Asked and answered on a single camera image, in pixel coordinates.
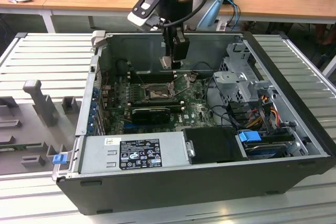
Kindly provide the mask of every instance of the motherboard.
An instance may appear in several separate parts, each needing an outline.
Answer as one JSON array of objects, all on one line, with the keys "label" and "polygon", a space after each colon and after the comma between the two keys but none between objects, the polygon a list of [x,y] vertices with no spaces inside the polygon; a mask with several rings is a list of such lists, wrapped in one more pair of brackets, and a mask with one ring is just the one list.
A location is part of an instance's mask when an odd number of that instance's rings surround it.
[{"label": "motherboard", "polygon": [[129,74],[102,87],[110,135],[174,132],[216,126],[205,103],[205,80],[190,73],[147,77]]}]

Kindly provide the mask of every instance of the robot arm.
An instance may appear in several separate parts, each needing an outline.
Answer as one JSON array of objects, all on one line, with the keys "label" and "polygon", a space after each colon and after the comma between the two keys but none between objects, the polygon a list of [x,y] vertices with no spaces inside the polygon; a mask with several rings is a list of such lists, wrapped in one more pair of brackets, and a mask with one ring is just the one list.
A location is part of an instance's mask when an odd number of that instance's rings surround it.
[{"label": "robot arm", "polygon": [[179,69],[186,58],[189,40],[183,25],[207,2],[198,1],[193,10],[194,0],[139,0],[128,15],[128,20],[141,30],[161,29],[166,44],[166,56],[161,59],[164,68]]}]

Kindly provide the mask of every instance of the power supply label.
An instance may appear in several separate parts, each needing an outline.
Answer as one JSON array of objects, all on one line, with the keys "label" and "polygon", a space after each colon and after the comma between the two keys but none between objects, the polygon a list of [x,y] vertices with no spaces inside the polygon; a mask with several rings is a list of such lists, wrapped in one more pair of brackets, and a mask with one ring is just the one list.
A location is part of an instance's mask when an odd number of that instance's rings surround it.
[{"label": "power supply label", "polygon": [[120,141],[122,170],[162,167],[159,139]]}]

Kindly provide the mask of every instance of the blue drive bracket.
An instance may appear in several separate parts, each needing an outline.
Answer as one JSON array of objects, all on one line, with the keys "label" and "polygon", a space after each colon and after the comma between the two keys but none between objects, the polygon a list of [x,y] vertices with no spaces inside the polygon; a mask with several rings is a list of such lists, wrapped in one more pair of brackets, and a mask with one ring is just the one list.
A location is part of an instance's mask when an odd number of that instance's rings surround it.
[{"label": "blue drive bracket", "polygon": [[243,131],[239,133],[239,139],[241,142],[258,142],[261,141],[261,137],[257,131]]}]

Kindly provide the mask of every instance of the green motherboard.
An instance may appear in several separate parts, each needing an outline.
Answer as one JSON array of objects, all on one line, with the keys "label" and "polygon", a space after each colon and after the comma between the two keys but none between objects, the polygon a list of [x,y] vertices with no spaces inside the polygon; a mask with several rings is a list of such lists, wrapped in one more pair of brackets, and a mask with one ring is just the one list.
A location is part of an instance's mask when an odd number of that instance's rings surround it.
[{"label": "green motherboard", "polygon": [[[216,126],[204,100],[204,80],[188,74],[176,75],[170,82],[148,83],[138,78],[119,77],[103,88],[106,132],[110,135],[181,131],[188,127]],[[163,109],[163,123],[135,123],[132,113]]]}]

